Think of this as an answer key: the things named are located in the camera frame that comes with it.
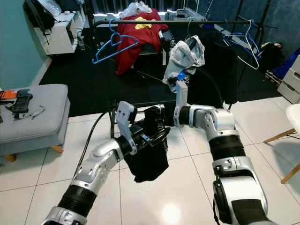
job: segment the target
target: white chair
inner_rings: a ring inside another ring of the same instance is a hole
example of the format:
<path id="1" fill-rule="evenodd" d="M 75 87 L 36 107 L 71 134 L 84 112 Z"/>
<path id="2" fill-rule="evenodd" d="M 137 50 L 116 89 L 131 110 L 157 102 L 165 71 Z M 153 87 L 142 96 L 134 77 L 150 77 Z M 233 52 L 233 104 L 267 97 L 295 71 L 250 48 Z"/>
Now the white chair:
<path id="1" fill-rule="evenodd" d="M 280 137 L 290 135 L 294 132 L 297 132 L 298 134 L 300 134 L 300 104 L 290 105 L 286 109 L 285 113 L 286 113 L 288 120 L 290 121 L 291 125 L 294 128 L 290 129 L 288 131 L 285 131 L 281 134 L 278 134 L 272 138 L 269 138 L 268 140 L 265 140 L 264 143 L 268 143 L 268 142 L 276 140 Z M 298 165 L 296 165 L 296 167 L 293 168 L 292 171 L 281 180 L 281 183 L 285 184 L 299 170 L 300 170 L 300 163 Z"/>

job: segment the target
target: black rug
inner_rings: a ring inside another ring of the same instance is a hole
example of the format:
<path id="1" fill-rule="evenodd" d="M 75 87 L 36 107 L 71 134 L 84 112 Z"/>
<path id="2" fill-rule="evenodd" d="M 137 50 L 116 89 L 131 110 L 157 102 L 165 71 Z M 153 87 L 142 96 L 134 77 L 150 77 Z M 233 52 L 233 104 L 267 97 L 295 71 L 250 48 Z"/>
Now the black rug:
<path id="1" fill-rule="evenodd" d="M 170 30 L 176 41 L 185 39 L 186 27 L 170 26 Z M 200 32 L 200 28 L 191 26 L 192 35 Z M 98 42 L 106 42 L 111 35 L 108 28 L 98 28 L 97 33 Z M 83 34 L 87 44 L 86 50 L 81 51 L 78 47 L 75 53 L 53 55 L 52 63 L 40 82 L 62 83 L 68 86 L 70 117 L 104 112 L 108 105 L 111 107 L 113 102 L 120 100 L 140 107 L 175 100 L 176 96 L 160 81 L 165 72 L 161 54 L 140 56 L 134 69 L 117 77 L 114 57 L 96 65 L 91 63 L 93 55 L 89 49 L 89 29 L 84 29 Z M 116 48 L 110 47 L 103 55 L 115 51 Z M 266 80 L 263 74 L 247 67 L 239 87 L 239 101 L 280 96 L 276 89 L 275 84 Z"/>

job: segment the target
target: baseboard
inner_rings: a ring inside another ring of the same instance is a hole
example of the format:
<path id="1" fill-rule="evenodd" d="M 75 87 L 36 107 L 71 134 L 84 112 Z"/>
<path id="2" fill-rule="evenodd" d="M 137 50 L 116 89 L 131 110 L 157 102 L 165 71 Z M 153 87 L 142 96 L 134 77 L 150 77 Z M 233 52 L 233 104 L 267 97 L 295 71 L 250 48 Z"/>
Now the baseboard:
<path id="1" fill-rule="evenodd" d="M 34 80 L 31 83 L 31 86 L 38 86 L 38 84 L 40 83 L 40 81 L 42 80 L 44 74 L 46 73 L 48 67 L 50 66 L 52 62 L 52 59 L 50 57 L 48 57 L 45 62 L 43 63 L 42 67 L 40 68 L 40 70 L 38 71 L 36 77 L 34 78 Z"/>

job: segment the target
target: teal wall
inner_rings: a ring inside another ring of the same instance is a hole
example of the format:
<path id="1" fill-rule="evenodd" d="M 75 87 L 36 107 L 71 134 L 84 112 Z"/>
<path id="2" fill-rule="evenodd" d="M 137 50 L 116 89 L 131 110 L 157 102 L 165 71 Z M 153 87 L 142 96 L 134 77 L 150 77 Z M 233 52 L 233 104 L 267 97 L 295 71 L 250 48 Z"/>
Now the teal wall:
<path id="1" fill-rule="evenodd" d="M 31 84 L 47 56 L 23 11 L 24 0 L 0 0 L 0 87 Z"/>

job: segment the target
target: orange object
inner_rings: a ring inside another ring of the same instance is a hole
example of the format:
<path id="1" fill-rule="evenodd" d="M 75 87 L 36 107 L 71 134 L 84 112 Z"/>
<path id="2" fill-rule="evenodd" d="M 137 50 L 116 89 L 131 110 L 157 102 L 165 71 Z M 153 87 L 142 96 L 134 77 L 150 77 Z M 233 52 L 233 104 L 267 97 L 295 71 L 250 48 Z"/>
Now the orange object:
<path id="1" fill-rule="evenodd" d="M 17 90 L 5 90 L 0 92 L 1 99 L 9 99 L 9 98 L 16 98 L 17 97 Z"/>

